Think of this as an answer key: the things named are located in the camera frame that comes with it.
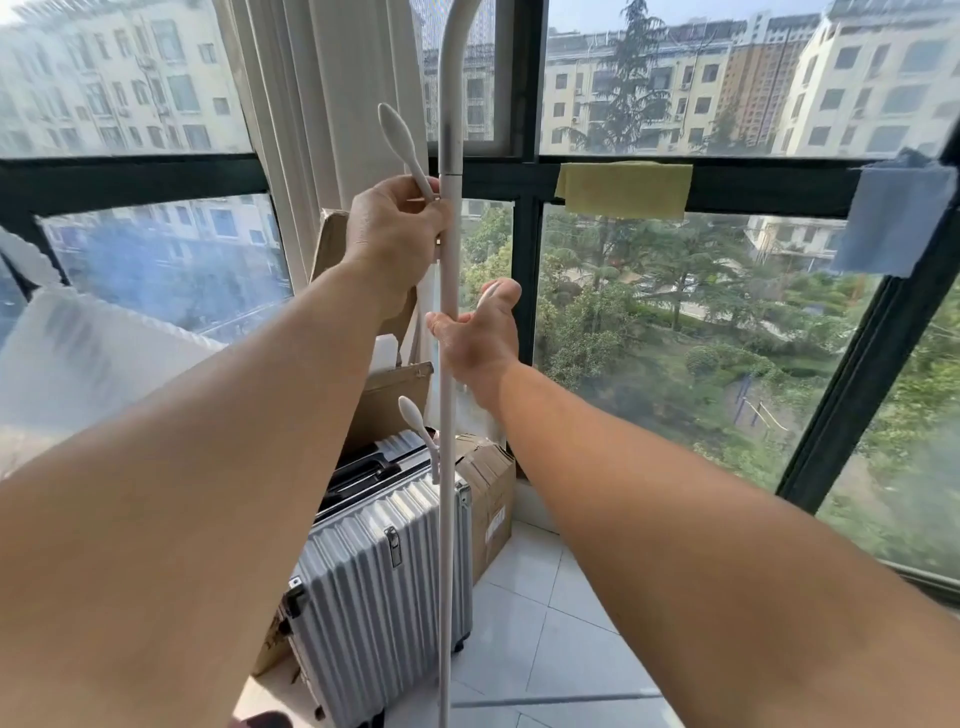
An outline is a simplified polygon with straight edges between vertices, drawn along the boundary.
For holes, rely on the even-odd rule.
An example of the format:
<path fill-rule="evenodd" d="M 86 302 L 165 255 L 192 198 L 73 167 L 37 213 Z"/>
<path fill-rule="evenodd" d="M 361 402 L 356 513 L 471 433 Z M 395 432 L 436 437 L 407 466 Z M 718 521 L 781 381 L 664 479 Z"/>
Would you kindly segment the person's right hand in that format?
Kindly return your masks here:
<path fill-rule="evenodd" d="M 499 419 L 503 377 L 520 363 L 516 322 L 481 323 L 480 300 L 474 311 L 456 319 L 430 312 L 425 321 L 438 342 L 439 372 L 465 385 L 476 403 Z"/>

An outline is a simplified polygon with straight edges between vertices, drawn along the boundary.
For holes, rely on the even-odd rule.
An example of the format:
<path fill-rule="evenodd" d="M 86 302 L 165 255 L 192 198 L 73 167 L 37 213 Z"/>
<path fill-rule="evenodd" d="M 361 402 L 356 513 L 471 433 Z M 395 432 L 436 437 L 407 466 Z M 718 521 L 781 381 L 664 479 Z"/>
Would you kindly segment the person's left hand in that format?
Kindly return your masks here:
<path fill-rule="evenodd" d="M 407 292 L 422 280 L 435 261 L 411 261 L 414 179 L 400 175 L 378 182 L 354 198 L 348 213 L 342 267 L 381 322 L 402 310 Z"/>

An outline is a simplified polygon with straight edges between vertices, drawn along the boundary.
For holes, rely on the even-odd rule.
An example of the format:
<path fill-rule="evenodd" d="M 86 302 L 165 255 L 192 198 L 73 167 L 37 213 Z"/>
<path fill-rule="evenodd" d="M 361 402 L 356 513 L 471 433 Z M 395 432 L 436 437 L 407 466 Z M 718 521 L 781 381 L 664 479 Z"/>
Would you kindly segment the white coat rack stand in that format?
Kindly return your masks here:
<path fill-rule="evenodd" d="M 438 54 L 438 173 L 439 192 L 434 194 L 416 156 L 406 122 L 389 103 L 377 107 L 381 133 L 390 150 L 409 169 L 428 201 L 441 199 L 454 207 L 452 223 L 438 237 L 439 305 L 443 314 L 459 316 L 459 280 L 462 205 L 463 84 L 464 55 L 474 17 L 482 0 L 452 0 Z M 456 394 L 447 365 L 438 368 L 439 444 L 431 446 L 431 478 L 438 486 L 438 724 L 450 728 L 450 670 L 453 654 L 454 564 L 457 552 L 455 504 L 455 414 Z"/>

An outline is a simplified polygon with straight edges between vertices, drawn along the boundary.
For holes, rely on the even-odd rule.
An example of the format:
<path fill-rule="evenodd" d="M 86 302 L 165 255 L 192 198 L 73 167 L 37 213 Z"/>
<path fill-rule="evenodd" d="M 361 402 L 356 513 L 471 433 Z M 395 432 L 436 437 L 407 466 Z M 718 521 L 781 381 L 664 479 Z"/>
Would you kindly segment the person's right forearm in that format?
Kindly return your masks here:
<path fill-rule="evenodd" d="M 518 361 L 458 378 L 686 728 L 960 728 L 960 618 L 889 567 Z"/>

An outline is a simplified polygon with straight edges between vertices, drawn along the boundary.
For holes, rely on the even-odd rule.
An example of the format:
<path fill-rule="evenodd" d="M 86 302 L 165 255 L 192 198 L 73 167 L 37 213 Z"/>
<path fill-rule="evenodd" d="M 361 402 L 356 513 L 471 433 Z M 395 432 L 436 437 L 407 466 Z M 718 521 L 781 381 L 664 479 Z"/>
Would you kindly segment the person's left forearm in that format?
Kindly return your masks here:
<path fill-rule="evenodd" d="M 0 728 L 247 728 L 234 707 L 377 332 L 425 272 L 339 263 L 0 482 Z"/>

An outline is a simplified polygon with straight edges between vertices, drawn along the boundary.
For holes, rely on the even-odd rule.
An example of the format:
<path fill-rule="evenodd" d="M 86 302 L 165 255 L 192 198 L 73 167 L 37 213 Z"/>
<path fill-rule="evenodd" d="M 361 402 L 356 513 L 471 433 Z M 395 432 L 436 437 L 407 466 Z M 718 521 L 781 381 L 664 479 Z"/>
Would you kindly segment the tall open cardboard box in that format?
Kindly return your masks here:
<path fill-rule="evenodd" d="M 348 223 L 346 211 L 325 210 L 321 214 L 308 291 L 342 261 Z M 341 455 L 349 455 L 405 430 L 407 422 L 399 406 L 401 396 L 418 407 L 425 407 L 434 366 L 417 354 L 418 345 L 414 340 L 418 337 L 418 303 L 418 290 L 412 287 L 402 309 L 381 324 L 364 389 L 341 441 Z"/>

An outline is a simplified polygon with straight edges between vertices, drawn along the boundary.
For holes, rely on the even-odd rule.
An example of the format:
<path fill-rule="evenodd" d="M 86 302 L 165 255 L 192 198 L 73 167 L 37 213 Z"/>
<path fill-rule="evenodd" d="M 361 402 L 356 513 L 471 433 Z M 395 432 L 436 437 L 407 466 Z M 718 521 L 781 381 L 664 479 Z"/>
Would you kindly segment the yellow cleaning cloth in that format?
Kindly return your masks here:
<path fill-rule="evenodd" d="M 620 220 L 681 221 L 694 165 L 652 161 L 560 165 L 555 196 L 570 213 Z"/>

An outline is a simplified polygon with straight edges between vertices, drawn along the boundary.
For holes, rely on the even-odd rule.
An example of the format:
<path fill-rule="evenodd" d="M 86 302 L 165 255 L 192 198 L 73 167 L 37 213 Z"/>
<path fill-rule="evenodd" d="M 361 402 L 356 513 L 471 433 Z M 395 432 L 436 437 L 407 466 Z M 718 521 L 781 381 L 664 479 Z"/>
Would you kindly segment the white sheer curtain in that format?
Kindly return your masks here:
<path fill-rule="evenodd" d="M 386 143 L 390 104 L 428 170 L 421 18 L 410 0 L 213 0 L 252 146 L 267 177 L 295 293 L 326 211 L 405 167 Z"/>

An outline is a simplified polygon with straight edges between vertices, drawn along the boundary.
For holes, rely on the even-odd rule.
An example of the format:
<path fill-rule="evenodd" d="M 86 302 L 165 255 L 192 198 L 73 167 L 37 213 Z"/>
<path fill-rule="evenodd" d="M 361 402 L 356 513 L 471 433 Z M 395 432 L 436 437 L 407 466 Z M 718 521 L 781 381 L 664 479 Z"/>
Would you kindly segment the brown taped cardboard box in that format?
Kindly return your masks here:
<path fill-rule="evenodd" d="M 455 440 L 456 473 L 471 493 L 471 566 L 477 584 L 512 536 L 517 464 L 488 438 L 461 434 Z"/>

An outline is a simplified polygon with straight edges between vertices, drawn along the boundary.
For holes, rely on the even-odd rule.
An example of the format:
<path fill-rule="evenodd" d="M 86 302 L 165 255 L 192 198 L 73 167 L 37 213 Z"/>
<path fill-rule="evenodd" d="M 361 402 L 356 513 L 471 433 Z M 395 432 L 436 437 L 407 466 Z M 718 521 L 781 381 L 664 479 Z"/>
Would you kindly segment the silver ribbed suitcase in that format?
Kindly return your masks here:
<path fill-rule="evenodd" d="M 342 455 L 278 608 L 279 631 L 334 728 L 382 728 L 438 668 L 440 492 L 403 430 Z"/>

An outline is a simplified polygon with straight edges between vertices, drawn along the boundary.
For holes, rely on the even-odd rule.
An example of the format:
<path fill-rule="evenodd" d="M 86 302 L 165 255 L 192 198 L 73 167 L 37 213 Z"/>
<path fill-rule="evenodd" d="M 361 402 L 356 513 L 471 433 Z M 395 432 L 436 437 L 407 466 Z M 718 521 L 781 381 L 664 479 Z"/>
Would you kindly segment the white scalloped translucent cover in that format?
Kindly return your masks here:
<path fill-rule="evenodd" d="M 63 284 L 3 227 L 0 254 L 36 286 L 0 345 L 0 480 L 226 346 Z"/>

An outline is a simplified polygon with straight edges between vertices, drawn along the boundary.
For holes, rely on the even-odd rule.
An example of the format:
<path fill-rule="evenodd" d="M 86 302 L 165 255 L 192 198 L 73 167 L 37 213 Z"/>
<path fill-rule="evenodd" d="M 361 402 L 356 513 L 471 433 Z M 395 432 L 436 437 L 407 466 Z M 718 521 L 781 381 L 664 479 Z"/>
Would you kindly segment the blue cleaning cloth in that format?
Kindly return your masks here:
<path fill-rule="evenodd" d="M 910 278 L 959 178 L 955 166 L 909 148 L 863 166 L 831 271 Z"/>

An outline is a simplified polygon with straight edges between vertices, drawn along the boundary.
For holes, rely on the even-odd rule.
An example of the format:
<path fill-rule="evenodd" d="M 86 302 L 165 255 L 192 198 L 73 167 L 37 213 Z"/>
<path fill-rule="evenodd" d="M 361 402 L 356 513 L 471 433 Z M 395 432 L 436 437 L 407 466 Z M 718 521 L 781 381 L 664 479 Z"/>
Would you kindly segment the flat cardboard piece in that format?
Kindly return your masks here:
<path fill-rule="evenodd" d="M 250 677 L 262 677 L 291 657 L 292 633 L 290 617 L 281 602 L 273 614 L 266 636 L 249 671 Z"/>

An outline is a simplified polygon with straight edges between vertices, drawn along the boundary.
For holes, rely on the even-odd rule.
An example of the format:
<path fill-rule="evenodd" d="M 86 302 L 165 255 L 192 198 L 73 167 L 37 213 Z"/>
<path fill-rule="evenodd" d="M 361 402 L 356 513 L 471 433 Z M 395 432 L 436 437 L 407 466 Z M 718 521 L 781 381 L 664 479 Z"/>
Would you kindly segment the black window frame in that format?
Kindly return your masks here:
<path fill-rule="evenodd" d="M 452 0 L 410 0 L 430 171 Z M 522 360 L 819 516 L 960 607 L 960 177 L 908 278 L 832 271 L 861 168 L 960 174 L 960 3 L 482 0 L 461 305 L 527 287 Z M 213 0 L 0 0 L 0 226 L 66 284 L 222 343 L 294 295 Z M 680 221 L 569 212 L 562 164 L 692 164 Z"/>

